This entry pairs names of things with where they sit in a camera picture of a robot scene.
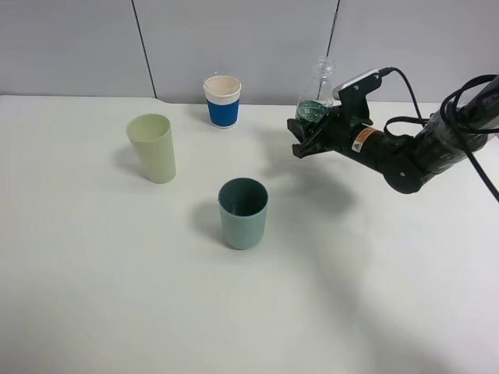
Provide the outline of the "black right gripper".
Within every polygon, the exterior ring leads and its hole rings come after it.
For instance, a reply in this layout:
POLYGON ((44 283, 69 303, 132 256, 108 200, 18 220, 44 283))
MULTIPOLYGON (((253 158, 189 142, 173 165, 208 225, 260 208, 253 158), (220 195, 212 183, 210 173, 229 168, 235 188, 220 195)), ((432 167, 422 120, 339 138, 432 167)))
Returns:
POLYGON ((298 140, 292 154, 298 158, 336 152, 360 164, 379 164, 386 158, 386 136, 370 119, 330 111, 318 122, 289 118, 288 130, 298 140))

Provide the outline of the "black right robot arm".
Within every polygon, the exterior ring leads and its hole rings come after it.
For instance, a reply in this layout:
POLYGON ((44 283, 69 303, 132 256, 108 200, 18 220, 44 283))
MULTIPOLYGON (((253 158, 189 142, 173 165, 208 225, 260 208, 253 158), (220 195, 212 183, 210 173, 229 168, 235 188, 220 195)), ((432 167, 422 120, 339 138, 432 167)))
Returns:
POLYGON ((317 119, 290 118, 288 130, 298 140, 293 155, 302 159, 337 152, 382 174, 390 187, 403 194, 418 192, 434 176, 468 158, 496 196, 498 191, 473 154, 498 133, 498 76, 471 79, 446 97, 429 118, 389 119, 389 124, 422 126, 415 136, 396 136, 373 127, 366 100, 391 72, 392 67, 372 69, 337 86, 333 96, 340 103, 317 119))

